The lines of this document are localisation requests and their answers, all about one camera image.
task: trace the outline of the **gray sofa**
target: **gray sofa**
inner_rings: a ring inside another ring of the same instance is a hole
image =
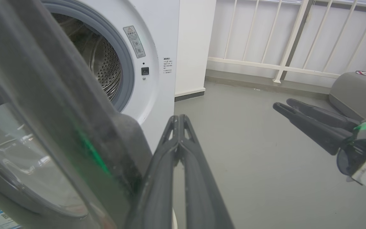
[[[344,115],[366,119],[366,76],[354,72],[340,75],[331,87],[329,99]]]

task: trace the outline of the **white railing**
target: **white railing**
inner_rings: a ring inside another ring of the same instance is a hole
[[[253,32],[254,21],[255,21],[257,12],[258,12],[258,4],[260,3],[260,1],[266,1],[266,0],[256,0],[256,6],[255,6],[255,9],[254,9],[253,19],[252,19],[252,22],[251,22],[251,25],[250,25],[250,30],[249,30],[249,34],[248,34],[247,43],[245,44],[245,47],[244,47],[244,54],[242,56],[242,60],[235,60],[235,59],[228,59],[227,58],[227,53],[228,53],[228,50],[229,50],[229,44],[230,44],[230,39],[231,39],[231,32],[232,32],[232,27],[233,27],[234,20],[235,20],[235,12],[236,12],[236,7],[237,7],[237,0],[235,0],[234,9],[233,9],[233,13],[232,13],[232,16],[231,16],[231,24],[230,24],[229,32],[228,32],[227,44],[225,46],[224,58],[208,57],[208,61],[278,70],[276,76],[273,79],[273,82],[275,82],[275,83],[280,83],[281,82],[280,78],[281,78],[281,75],[282,75],[283,71],[303,73],[303,74],[311,74],[311,75],[317,75],[317,76],[321,76],[321,77],[328,77],[328,78],[335,78],[335,79],[340,75],[340,74],[336,74],[336,73],[327,72],[327,67],[328,67],[330,61],[332,60],[332,58],[334,57],[334,51],[337,49],[337,47],[340,43],[340,38],[344,35],[344,30],[345,30],[346,26],[348,25],[348,23],[350,21],[351,15],[352,15],[357,3],[362,3],[363,2],[362,0],[346,1],[346,2],[351,2],[351,4],[352,4],[352,6],[350,8],[350,12],[349,12],[349,14],[348,14],[348,16],[347,16],[347,18],[344,22],[343,27],[341,28],[340,33],[338,34],[338,38],[337,38],[337,40],[336,40],[336,42],[335,42],[335,44],[334,44],[334,46],[331,50],[330,55],[328,56],[326,64],[324,65],[324,67],[321,71],[306,69],[306,66],[307,66],[307,64],[309,62],[309,59],[311,57],[311,53],[313,52],[313,50],[315,48],[316,42],[317,42],[317,40],[318,40],[318,38],[321,34],[323,25],[324,25],[324,23],[327,19],[327,14],[330,10],[331,4],[333,3],[333,0],[329,0],[329,3],[327,5],[327,9],[324,13],[324,16],[321,20],[321,23],[318,27],[318,30],[317,30],[316,34],[315,34],[314,40],[313,40],[313,42],[312,42],[312,44],[309,48],[309,52],[308,52],[307,57],[304,61],[304,64],[302,65],[302,68],[286,66],[286,62],[289,59],[289,55],[290,55],[292,46],[295,42],[296,35],[298,33],[300,24],[302,22],[303,15],[305,14],[306,7],[308,5],[308,0],[291,1],[291,3],[293,3],[293,4],[300,4],[300,8],[299,8],[298,14],[296,16],[296,20],[295,20],[295,23],[293,25],[293,29],[292,29],[290,38],[289,38],[288,43],[285,47],[285,52],[283,54],[283,57],[281,58],[281,61],[280,61],[279,65],[265,64],[264,60],[265,60],[265,57],[266,57],[268,47],[270,45],[270,40],[271,40],[272,35],[273,35],[273,30],[275,29],[276,20],[277,20],[278,15],[279,15],[279,10],[282,6],[282,0],[272,0],[272,1],[278,2],[278,6],[277,6],[276,15],[275,15],[275,18],[273,20],[272,28],[270,29],[270,34],[269,34],[268,41],[266,43],[265,51],[263,52],[263,56],[262,56],[261,61],[260,62],[245,61],[247,53],[248,53],[248,49],[249,49],[249,42],[250,42],[251,34]],[[352,47],[352,49],[354,49],[354,51],[353,51],[352,55],[349,57],[349,61],[346,65],[345,69],[350,67],[351,62],[356,57],[357,50],[360,48],[360,46],[362,44],[362,41],[364,40],[365,36],[366,36],[366,28],[365,28],[365,31],[362,34],[358,44],[356,45],[356,47]]]

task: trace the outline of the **gray sticker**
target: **gray sticker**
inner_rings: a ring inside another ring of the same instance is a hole
[[[135,50],[136,58],[141,58],[141,57],[146,56],[144,48],[142,47],[141,40],[139,39],[135,28],[132,25],[127,26],[127,27],[124,27],[124,31],[125,31],[126,35],[128,36],[128,39],[131,42],[132,47]]]

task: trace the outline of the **washing machine drum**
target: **washing machine drum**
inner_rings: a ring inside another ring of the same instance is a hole
[[[112,45],[84,22],[58,13],[52,15],[83,56],[107,97],[113,100],[120,87],[122,67]]]

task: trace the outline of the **open washing machine door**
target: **open washing machine door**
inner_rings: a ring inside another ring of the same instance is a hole
[[[46,4],[0,0],[0,226],[122,228],[151,159],[139,125],[147,137],[150,126],[162,132],[161,119],[171,114],[157,114],[173,112],[162,102],[173,100],[163,95],[174,91],[174,77],[161,79],[162,52],[148,29],[138,32],[142,18],[123,28],[129,44],[115,44],[100,26]],[[83,50],[90,55],[80,55],[55,19],[89,34]],[[137,34],[145,56],[132,48]]]

